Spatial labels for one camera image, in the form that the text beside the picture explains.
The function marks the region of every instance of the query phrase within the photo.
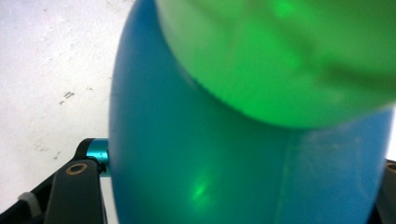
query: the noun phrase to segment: white surface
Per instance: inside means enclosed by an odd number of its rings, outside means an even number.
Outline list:
[[[0,1],[0,212],[69,161],[87,137],[107,137],[123,0]],[[396,160],[396,132],[388,158]],[[103,192],[117,223],[108,179]]]

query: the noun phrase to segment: green balloon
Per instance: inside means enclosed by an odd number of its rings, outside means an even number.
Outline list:
[[[251,118],[330,126],[396,99],[393,1],[157,1],[185,69]]]

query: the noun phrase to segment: white floor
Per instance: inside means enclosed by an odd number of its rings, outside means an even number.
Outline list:
[[[0,213],[107,137],[112,70],[133,1],[0,1]],[[388,158],[396,160],[396,132]],[[118,223],[109,179],[109,223]]]

